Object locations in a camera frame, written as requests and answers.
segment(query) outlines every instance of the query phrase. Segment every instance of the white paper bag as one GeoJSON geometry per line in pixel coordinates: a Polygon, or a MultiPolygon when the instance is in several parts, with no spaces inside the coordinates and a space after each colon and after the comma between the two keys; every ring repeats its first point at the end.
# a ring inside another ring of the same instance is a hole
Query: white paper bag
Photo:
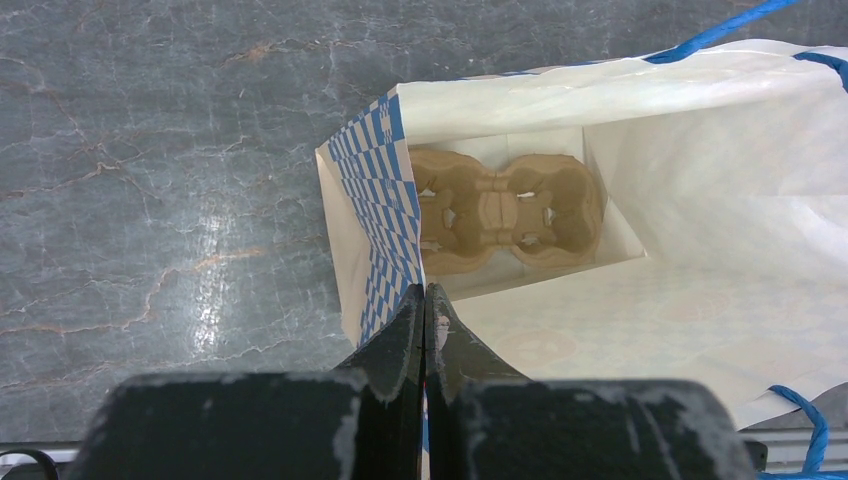
{"type": "Polygon", "coordinates": [[[814,397],[848,381],[848,48],[699,50],[717,36],[401,84],[333,135],[316,158],[351,341],[370,338],[407,286],[436,280],[531,378],[693,379],[740,428],[792,408],[772,384],[814,397]],[[528,153],[587,164],[605,195],[595,263],[550,272],[506,254],[425,279],[409,161],[420,145],[491,168],[528,153]]]}

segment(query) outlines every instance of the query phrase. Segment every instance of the marble countertop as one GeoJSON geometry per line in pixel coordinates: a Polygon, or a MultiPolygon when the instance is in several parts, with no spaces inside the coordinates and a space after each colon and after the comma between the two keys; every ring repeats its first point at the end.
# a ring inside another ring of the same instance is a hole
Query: marble countertop
{"type": "MultiPolygon", "coordinates": [[[[756,3],[2,2],[0,442],[79,439],[136,373],[350,353],[312,150],[394,84],[648,53],[756,3]]],[[[848,3],[743,37],[848,44],[848,3]]]]}

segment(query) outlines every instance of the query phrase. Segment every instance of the blue checkered pattern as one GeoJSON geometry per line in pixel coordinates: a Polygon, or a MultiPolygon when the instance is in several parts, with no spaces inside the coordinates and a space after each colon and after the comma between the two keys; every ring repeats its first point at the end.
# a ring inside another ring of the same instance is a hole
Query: blue checkered pattern
{"type": "Polygon", "coordinates": [[[421,210],[397,94],[391,91],[366,108],[330,138],[328,147],[371,243],[361,345],[391,318],[406,288],[423,283],[421,210]]]}

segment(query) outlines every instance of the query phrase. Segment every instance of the black cable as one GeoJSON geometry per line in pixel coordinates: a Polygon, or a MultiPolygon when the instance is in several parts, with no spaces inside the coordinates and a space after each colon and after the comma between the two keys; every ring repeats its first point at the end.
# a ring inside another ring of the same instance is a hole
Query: black cable
{"type": "Polygon", "coordinates": [[[12,454],[26,455],[35,460],[35,462],[41,467],[41,471],[44,472],[44,478],[46,480],[59,480],[59,467],[56,466],[56,462],[50,458],[50,455],[47,455],[41,450],[30,450],[27,448],[9,450],[7,452],[0,453],[0,457],[12,454]]]}

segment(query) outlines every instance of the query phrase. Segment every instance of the gray marble surface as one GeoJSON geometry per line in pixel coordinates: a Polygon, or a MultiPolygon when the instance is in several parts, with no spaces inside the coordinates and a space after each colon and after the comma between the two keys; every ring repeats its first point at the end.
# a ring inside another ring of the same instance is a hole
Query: gray marble surface
{"type": "MultiPolygon", "coordinates": [[[[129,375],[323,369],[312,150],[397,82],[635,55],[758,0],[0,2],[0,442],[129,375]]],[[[848,2],[733,38],[848,44],[848,2]]]]}

